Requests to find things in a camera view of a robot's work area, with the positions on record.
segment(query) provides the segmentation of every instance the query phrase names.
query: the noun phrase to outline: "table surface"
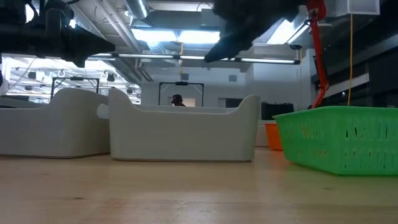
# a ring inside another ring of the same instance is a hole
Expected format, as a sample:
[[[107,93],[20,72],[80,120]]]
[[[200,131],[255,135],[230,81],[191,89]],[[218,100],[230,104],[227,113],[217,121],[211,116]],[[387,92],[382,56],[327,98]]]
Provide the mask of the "table surface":
[[[0,223],[398,223],[398,178],[252,163],[0,158]]]

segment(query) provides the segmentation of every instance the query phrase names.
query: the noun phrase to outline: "orange bin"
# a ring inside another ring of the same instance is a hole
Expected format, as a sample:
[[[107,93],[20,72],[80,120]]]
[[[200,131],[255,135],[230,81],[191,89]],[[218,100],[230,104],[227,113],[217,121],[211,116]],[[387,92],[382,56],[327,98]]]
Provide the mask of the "orange bin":
[[[279,129],[277,123],[266,123],[266,133],[268,138],[269,147],[273,150],[283,150],[282,143],[280,141]]]

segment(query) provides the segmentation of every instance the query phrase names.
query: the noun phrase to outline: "fluorescent light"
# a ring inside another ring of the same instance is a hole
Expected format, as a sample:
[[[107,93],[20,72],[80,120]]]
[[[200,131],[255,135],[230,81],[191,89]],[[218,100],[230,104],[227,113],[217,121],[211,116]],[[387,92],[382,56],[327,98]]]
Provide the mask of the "fluorescent light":
[[[96,54],[93,55],[92,57],[112,57],[112,54]]]
[[[185,30],[178,41],[187,44],[215,44],[220,39],[220,32]]]
[[[140,30],[131,29],[137,40],[146,42],[176,41],[174,31],[171,30]]]
[[[33,19],[35,14],[33,12],[33,9],[28,4],[25,5],[25,9],[26,9],[26,23],[28,23]]]
[[[181,59],[184,60],[204,60],[205,56],[189,56],[189,55],[181,55]]]
[[[284,44],[294,35],[294,24],[284,20],[275,30],[267,44]]]
[[[235,62],[235,58],[224,58],[221,61],[225,62]],[[269,59],[269,58],[239,58],[241,62],[250,62],[250,63],[284,63],[284,64],[295,64],[295,60],[281,60],[281,59]]]
[[[194,55],[159,55],[159,54],[115,54],[115,57],[127,58],[148,58],[148,59],[177,59],[177,60],[203,60],[204,56]],[[284,60],[273,58],[224,58],[224,62],[251,62],[251,63],[282,63],[282,64],[296,64],[296,60]]]
[[[75,28],[76,27],[76,20],[71,19],[69,25],[70,25],[70,27]]]
[[[106,57],[89,57],[87,60],[106,60],[106,61],[115,61],[116,58],[106,58]]]
[[[295,60],[279,60],[279,59],[265,59],[265,58],[242,58],[242,62],[252,62],[252,63],[285,63],[294,64]]]
[[[154,55],[154,54],[119,54],[119,57],[148,58],[148,59],[173,59],[173,55]]]
[[[45,93],[7,93],[7,96],[36,96],[36,97],[50,97],[50,94]]]
[[[309,25],[302,25],[299,28],[297,28],[294,31],[294,35],[287,41],[288,44],[291,44],[293,41],[295,41],[298,37],[300,37],[307,29],[309,28]]]

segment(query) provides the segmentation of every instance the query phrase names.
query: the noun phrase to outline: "white wall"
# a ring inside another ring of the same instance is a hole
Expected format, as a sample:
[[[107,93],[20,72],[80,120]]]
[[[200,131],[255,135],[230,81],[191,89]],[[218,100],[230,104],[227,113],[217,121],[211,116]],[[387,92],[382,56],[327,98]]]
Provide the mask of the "white wall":
[[[317,91],[315,85],[311,82],[311,76],[317,73],[313,56],[315,51],[312,49],[307,50],[306,56],[302,60],[300,66],[299,77],[299,102],[297,105],[298,110],[305,110],[308,106],[312,105],[317,98]]]
[[[299,103],[298,65],[254,64],[246,74],[245,92],[268,103]]]
[[[147,72],[155,80],[155,82],[176,82],[180,81],[181,68],[158,68],[148,67]],[[189,82],[206,83],[212,85],[244,85],[245,73],[237,68],[192,68],[186,67],[182,69],[183,73],[189,74]],[[229,83],[229,75],[237,75],[238,81]]]
[[[201,106],[201,86],[196,86],[198,90],[189,86],[162,85],[162,93],[160,95],[161,105],[170,105],[169,97],[174,94],[181,94],[183,98],[194,98],[197,106]],[[145,83],[142,85],[141,104],[158,105],[159,83]],[[220,98],[244,98],[244,86],[242,85],[211,85],[205,84],[204,106],[218,107]]]
[[[305,110],[316,98],[311,76],[316,73],[313,51],[308,50],[301,65],[253,64],[246,73],[245,94],[255,94],[268,103],[292,103]]]

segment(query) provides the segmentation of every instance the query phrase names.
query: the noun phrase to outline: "green plastic basket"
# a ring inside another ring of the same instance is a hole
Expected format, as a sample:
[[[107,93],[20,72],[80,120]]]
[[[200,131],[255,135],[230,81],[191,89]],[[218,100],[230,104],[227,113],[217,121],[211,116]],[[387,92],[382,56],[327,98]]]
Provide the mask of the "green plastic basket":
[[[398,109],[330,106],[275,119],[292,162],[338,175],[398,175]]]

